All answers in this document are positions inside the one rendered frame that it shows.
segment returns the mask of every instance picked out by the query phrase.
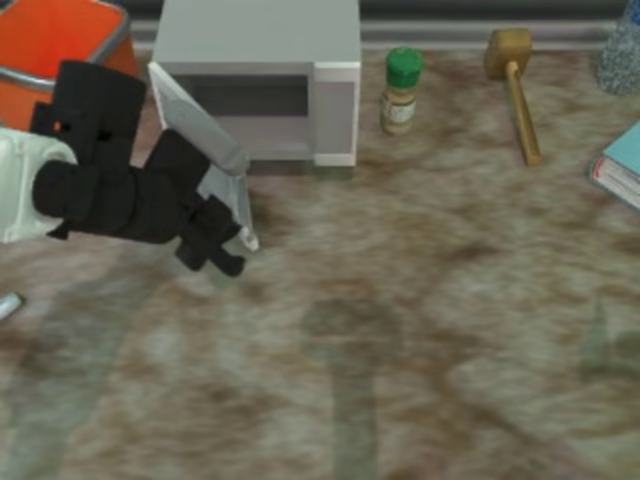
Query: robotic arm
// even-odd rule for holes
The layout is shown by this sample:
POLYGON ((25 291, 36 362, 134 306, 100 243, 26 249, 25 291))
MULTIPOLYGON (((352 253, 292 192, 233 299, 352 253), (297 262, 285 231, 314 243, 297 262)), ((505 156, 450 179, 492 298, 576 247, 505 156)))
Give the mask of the robotic arm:
POLYGON ((73 231, 154 244, 180 237, 176 255, 191 270, 211 261, 242 273, 244 259, 222 246, 241 225, 201 193, 209 158, 167 129, 143 168, 129 164, 145 94, 133 77, 61 64, 52 103, 36 106, 31 132, 0 128, 0 241, 66 240, 73 231))

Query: green cap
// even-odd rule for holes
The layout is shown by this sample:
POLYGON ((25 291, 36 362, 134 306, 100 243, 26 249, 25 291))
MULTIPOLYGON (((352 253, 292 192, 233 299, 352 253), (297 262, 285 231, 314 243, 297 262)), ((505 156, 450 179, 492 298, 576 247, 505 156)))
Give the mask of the green cap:
POLYGON ((387 55, 387 84, 394 88, 412 88, 418 84, 424 59, 414 48, 394 48, 387 55))

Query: hammer head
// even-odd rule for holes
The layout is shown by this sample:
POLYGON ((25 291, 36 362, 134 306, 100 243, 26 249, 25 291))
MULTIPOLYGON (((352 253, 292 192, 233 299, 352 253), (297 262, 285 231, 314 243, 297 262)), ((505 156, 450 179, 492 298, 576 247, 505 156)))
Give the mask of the hammer head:
POLYGON ((531 33, 526 28, 494 30, 484 56, 484 68, 487 77, 502 80, 506 76, 505 67, 516 62, 524 73, 531 56, 531 33))

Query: wooden mallet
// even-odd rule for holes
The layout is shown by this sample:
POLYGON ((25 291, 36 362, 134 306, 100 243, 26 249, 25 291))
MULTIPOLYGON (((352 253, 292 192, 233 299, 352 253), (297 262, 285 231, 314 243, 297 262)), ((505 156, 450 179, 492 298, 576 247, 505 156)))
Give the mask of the wooden mallet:
POLYGON ((540 163, 540 148, 533 129, 520 77, 531 56, 531 34, 526 28, 495 30, 484 57, 487 76, 492 80, 507 78, 516 113, 518 133, 527 165, 540 163))

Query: marble tabletop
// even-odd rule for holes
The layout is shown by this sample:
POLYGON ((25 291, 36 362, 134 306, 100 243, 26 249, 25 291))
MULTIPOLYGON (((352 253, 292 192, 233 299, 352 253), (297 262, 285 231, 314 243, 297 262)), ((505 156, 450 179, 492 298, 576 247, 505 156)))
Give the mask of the marble tabletop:
MULTIPOLYGON (((588 162, 638 119, 535 54, 523 165, 482 52, 425 52, 413 130, 363 65, 351 175, 260 165, 232 282, 150 246, 0 246, 2 480, 640 478, 640 216, 588 162)), ((159 133, 151 98, 134 161, 159 133)))

